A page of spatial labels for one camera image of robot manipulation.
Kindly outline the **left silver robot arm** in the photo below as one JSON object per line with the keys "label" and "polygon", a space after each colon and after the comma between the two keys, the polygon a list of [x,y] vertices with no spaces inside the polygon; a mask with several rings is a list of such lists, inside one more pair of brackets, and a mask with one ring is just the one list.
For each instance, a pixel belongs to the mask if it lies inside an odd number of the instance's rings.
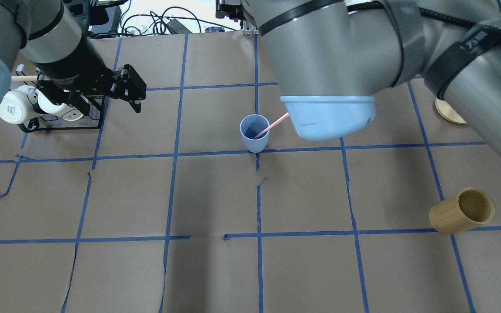
{"label": "left silver robot arm", "polygon": [[[34,94],[11,90],[18,54],[39,70]],[[123,100],[141,113],[147,84],[131,65],[109,69],[61,0],[0,0],[0,118],[26,132],[44,114],[76,121],[96,97]]]}

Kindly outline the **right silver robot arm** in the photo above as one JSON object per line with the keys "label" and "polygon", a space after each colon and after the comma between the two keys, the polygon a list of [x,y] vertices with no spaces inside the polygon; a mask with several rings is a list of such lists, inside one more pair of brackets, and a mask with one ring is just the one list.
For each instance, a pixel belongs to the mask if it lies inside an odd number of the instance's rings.
{"label": "right silver robot arm", "polygon": [[352,103],[420,75],[501,157],[501,0],[243,0],[297,133],[331,140],[369,123]]}

